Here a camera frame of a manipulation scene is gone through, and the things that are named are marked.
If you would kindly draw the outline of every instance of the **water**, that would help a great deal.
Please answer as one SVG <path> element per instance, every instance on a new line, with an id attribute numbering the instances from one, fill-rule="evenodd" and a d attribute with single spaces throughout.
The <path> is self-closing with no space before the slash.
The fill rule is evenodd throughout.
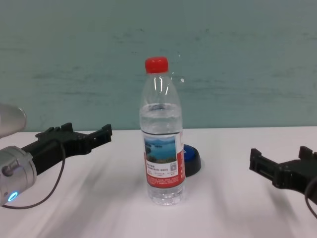
<path id="1" fill-rule="evenodd" d="M 182 111 L 176 104 L 149 104 L 140 109 L 141 130 L 150 134 L 168 134 L 182 131 Z M 172 188 L 156 188 L 148 184 L 151 200 L 159 205 L 173 205 L 184 195 L 184 183 Z"/>

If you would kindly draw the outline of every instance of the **plastic water bottle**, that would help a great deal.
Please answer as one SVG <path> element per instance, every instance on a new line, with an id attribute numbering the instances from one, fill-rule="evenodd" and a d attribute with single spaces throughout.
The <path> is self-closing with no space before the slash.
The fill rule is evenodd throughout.
<path id="1" fill-rule="evenodd" d="M 148 194 L 159 205 L 173 205 L 184 195 L 185 164 L 182 110 L 175 86 L 168 76 L 165 57 L 145 61 L 148 79 L 141 106 L 140 126 Z"/>

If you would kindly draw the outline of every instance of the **black bracket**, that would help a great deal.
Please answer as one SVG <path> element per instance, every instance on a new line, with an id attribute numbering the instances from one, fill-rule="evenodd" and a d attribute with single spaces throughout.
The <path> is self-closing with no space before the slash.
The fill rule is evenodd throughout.
<path id="1" fill-rule="evenodd" d="M 71 123 L 61 127 L 50 127 L 36 135 L 38 141 L 22 148 L 31 153 L 37 175 L 62 161 L 75 155 L 86 155 L 92 149 L 111 141 L 112 129 L 107 124 L 91 134 L 73 131 Z"/>
<path id="2" fill-rule="evenodd" d="M 298 160 L 278 164 L 262 156 L 259 150 L 251 149 L 250 170 L 272 181 L 277 188 L 304 194 L 309 182 L 317 176 L 317 152 L 301 146 L 298 157 Z M 309 199 L 317 204 L 317 187 L 312 189 Z"/>

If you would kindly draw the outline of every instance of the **metal cylinder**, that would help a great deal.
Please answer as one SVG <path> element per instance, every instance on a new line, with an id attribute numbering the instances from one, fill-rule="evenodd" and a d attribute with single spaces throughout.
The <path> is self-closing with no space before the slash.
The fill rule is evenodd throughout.
<path id="1" fill-rule="evenodd" d="M 0 150 L 0 206 L 11 202 L 36 181 L 32 155 L 16 146 Z"/>

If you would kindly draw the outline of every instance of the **white table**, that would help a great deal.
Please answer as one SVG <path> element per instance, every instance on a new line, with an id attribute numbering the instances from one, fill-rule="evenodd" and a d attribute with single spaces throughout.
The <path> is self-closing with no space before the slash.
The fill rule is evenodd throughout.
<path id="1" fill-rule="evenodd" d="M 23 147 L 35 133 L 0 140 Z M 187 129 L 201 171 L 189 177 L 187 196 L 172 207 L 147 197 L 139 131 L 114 131 L 112 142 L 66 159 L 52 197 L 29 210 L 0 208 L 1 238 L 315 238 L 317 221 L 304 196 L 279 190 L 249 170 L 250 149 L 284 162 L 301 145 L 317 150 L 317 127 Z M 52 189 L 60 164 L 38 176 L 12 205 L 29 205 Z"/>

